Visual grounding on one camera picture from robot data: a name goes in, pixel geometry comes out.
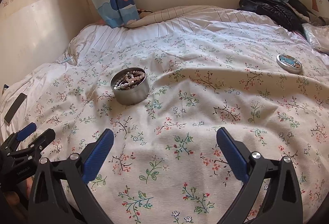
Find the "black phone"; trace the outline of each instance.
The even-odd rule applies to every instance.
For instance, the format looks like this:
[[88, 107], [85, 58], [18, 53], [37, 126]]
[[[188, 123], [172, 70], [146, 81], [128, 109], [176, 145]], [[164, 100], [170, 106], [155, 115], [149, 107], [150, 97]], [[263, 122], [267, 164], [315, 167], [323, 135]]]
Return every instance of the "black phone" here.
[[21, 104], [24, 102], [24, 100], [26, 99], [26, 95], [24, 93], [21, 93], [16, 100], [14, 101], [14, 103], [11, 105], [11, 107], [9, 108], [7, 114], [5, 115], [5, 121], [10, 124], [10, 121], [13, 119], [15, 113], [17, 112], [17, 110], [19, 109], [19, 107], [21, 106]]

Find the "metal screw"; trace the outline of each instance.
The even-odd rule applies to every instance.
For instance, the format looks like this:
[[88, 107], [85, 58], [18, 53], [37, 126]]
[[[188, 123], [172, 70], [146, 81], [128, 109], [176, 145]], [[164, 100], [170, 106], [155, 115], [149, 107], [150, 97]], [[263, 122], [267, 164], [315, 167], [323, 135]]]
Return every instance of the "metal screw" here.
[[78, 158], [79, 158], [79, 154], [77, 154], [77, 153], [74, 153], [74, 154], [70, 155], [71, 160], [77, 160]]
[[251, 156], [254, 158], [254, 159], [260, 159], [261, 158], [261, 154], [259, 152], [253, 152], [251, 154]]
[[41, 158], [40, 159], [40, 164], [46, 164], [47, 163], [47, 161], [48, 161], [48, 159], [47, 158]]
[[290, 163], [291, 162], [291, 159], [288, 156], [285, 156], [283, 158], [283, 161], [286, 162], [286, 163]]

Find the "round container lid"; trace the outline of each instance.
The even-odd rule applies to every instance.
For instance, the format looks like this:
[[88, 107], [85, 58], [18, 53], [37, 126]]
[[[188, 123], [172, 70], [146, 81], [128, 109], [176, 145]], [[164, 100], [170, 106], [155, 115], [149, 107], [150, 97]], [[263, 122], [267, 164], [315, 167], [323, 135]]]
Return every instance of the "round container lid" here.
[[287, 54], [279, 54], [276, 57], [276, 62], [290, 73], [298, 74], [303, 70], [302, 64], [296, 58]]

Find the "beaded bracelet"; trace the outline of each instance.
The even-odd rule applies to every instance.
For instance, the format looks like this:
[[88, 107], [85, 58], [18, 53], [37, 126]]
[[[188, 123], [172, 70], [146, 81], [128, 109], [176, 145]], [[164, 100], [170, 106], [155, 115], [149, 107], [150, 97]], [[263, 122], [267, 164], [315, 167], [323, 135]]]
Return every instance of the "beaded bracelet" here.
[[121, 79], [117, 81], [114, 89], [125, 91], [134, 88], [142, 82], [144, 77], [145, 73], [141, 71], [134, 70], [127, 72], [127, 74], [125, 74]]

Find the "white bedsheet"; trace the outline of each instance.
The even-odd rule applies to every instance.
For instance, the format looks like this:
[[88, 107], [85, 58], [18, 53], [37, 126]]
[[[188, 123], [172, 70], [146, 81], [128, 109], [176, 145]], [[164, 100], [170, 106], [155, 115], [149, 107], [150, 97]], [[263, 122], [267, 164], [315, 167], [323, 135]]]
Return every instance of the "white bedsheet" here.
[[[329, 189], [328, 70], [307, 41], [268, 17], [210, 6], [163, 10], [142, 21], [153, 23], [86, 27], [58, 64], [42, 65], [6, 90], [2, 138], [30, 122], [38, 126], [33, 138], [53, 128], [56, 139], [43, 152], [53, 161], [81, 152], [110, 128], [115, 144], [89, 187], [114, 223], [214, 224], [241, 188], [216, 145], [224, 126], [266, 158], [292, 158], [307, 221]], [[299, 59], [303, 74], [280, 68], [281, 53]], [[122, 106], [109, 81], [134, 66], [146, 70], [151, 93]], [[28, 97], [8, 126], [4, 115], [20, 92]]]
[[303, 24], [307, 41], [312, 47], [312, 53], [318, 56], [329, 68], [329, 26], [312, 26]]

